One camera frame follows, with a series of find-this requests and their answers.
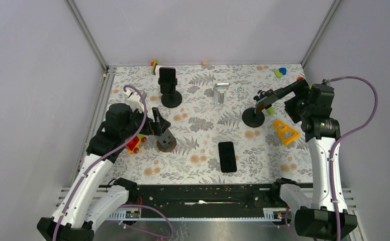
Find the black round-base phone stand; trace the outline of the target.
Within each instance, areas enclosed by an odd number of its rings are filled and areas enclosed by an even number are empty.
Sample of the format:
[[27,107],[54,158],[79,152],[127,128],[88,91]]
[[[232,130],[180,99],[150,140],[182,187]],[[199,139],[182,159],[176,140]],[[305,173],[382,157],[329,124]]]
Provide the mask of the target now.
[[263,123],[265,121],[265,116],[264,116],[264,113],[262,111],[258,114],[255,114],[254,107],[250,107],[242,113],[242,121],[245,125],[247,125],[251,128],[258,128],[261,125],[263,125]]

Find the black smartphone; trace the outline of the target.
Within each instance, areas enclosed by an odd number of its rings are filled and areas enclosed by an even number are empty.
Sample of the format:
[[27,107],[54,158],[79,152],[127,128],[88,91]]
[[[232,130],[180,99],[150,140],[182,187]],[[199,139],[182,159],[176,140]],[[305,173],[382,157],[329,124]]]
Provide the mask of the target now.
[[234,144],[232,142],[218,143],[220,168],[222,173],[234,173],[237,171]]

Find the blue-edged smartphone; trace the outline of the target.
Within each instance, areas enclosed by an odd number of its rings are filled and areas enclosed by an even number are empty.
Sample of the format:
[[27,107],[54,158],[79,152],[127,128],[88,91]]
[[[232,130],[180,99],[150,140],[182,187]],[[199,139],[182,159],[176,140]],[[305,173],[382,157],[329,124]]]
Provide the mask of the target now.
[[279,100],[274,92],[261,91],[257,96],[253,98],[256,102],[254,107],[254,113],[258,114],[263,109],[268,109],[273,103]]

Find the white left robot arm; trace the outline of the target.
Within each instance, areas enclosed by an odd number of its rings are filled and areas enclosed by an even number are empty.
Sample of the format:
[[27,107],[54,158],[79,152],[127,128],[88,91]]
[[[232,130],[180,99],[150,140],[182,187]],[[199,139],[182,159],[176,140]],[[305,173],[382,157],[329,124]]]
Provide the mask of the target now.
[[126,85],[127,103],[112,104],[105,120],[89,141],[78,176],[64,200],[51,217],[40,218],[37,230],[45,240],[93,240],[95,231],[121,205],[135,207],[138,199],[137,184],[119,178],[107,194],[90,205],[102,179],[111,169],[122,151],[155,136],[157,147],[172,151],[177,141],[159,109],[152,108],[148,117],[145,94]]

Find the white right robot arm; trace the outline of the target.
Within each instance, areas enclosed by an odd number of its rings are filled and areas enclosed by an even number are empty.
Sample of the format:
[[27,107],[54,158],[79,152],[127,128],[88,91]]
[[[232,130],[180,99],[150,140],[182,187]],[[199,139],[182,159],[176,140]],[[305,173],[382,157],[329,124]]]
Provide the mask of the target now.
[[284,109],[294,123],[301,123],[312,159],[313,194],[307,198],[300,185],[291,179],[278,178],[267,192],[272,204],[285,204],[293,212],[299,236],[323,240],[341,240],[357,228],[357,217],[349,214],[339,174],[338,152],[341,130],[331,117],[334,88],[326,84],[308,85],[303,78],[273,91],[269,103],[289,93]]

